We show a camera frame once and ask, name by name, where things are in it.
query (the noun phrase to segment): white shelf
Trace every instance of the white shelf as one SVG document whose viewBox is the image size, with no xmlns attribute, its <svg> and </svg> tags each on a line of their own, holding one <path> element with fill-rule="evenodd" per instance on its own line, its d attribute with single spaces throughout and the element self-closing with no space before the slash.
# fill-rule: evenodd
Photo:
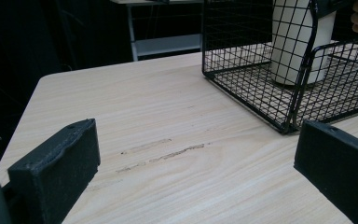
<svg viewBox="0 0 358 224">
<path fill-rule="evenodd" d="M 138 56 L 199 49 L 201 35 L 179 35 L 135 41 Z"/>
</svg>

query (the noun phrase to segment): white container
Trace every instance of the white container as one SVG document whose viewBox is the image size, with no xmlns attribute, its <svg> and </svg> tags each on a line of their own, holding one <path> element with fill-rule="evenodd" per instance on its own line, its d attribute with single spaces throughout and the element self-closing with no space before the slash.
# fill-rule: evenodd
<svg viewBox="0 0 358 224">
<path fill-rule="evenodd" d="M 271 78 L 284 85 L 295 85 L 298 71 L 311 34 L 312 16 L 307 10 L 309 0 L 274 0 L 272 15 Z M 313 49 L 329 44 L 336 12 L 318 21 Z M 319 51 L 312 64 L 308 83 L 324 79 L 327 57 Z"/>
</svg>

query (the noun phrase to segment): metal wire frame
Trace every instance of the metal wire frame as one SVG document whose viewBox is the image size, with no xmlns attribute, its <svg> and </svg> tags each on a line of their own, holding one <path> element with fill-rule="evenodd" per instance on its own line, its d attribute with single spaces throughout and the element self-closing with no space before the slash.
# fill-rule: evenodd
<svg viewBox="0 0 358 224">
<path fill-rule="evenodd" d="M 277 36 L 270 0 L 205 1 L 203 74 L 282 133 L 299 130 L 304 119 L 330 122 L 358 113 L 358 37 L 312 49 L 315 8 L 313 1 L 302 8 L 311 11 L 311 26 L 296 21 L 312 32 L 308 40 L 296 39 L 307 49 L 298 55 L 302 64 L 295 85 L 284 86 L 270 78 Z M 312 68 L 318 58 L 327 58 L 327 65 Z M 311 72 L 325 77 L 307 84 Z"/>
</svg>

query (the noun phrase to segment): table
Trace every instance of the table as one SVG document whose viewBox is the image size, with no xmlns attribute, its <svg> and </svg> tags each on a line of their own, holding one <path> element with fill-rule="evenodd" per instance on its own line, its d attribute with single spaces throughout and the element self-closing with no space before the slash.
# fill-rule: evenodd
<svg viewBox="0 0 358 224">
<path fill-rule="evenodd" d="M 202 46 L 201 34 L 179 35 L 161 38 L 151 38 L 145 40 L 136 40 L 133 29 L 133 17 L 131 9 L 139 6 L 161 5 L 163 3 L 152 0 L 110 0 L 116 4 L 126 5 L 127 23 L 130 31 L 130 42 L 132 59 L 136 62 L 140 56 L 174 52 L 188 49 L 200 49 Z M 177 4 L 202 4 L 203 0 L 170 0 L 170 5 Z"/>
<path fill-rule="evenodd" d="M 201 54 L 43 77 L 0 163 L 96 118 L 102 163 L 64 223 L 350 223 L 281 135 L 217 89 Z M 335 124 L 358 137 L 358 116 Z"/>
</svg>

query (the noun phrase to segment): wooden tabletop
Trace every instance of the wooden tabletop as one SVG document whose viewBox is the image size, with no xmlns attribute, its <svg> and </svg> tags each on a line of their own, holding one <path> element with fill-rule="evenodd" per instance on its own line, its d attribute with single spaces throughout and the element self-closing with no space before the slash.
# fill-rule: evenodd
<svg viewBox="0 0 358 224">
<path fill-rule="evenodd" d="M 43 77 L 0 163 L 96 118 L 102 163 L 65 223 L 350 223 L 281 135 L 217 89 L 201 54 Z M 358 137 L 358 116 L 335 124 Z"/>
</svg>

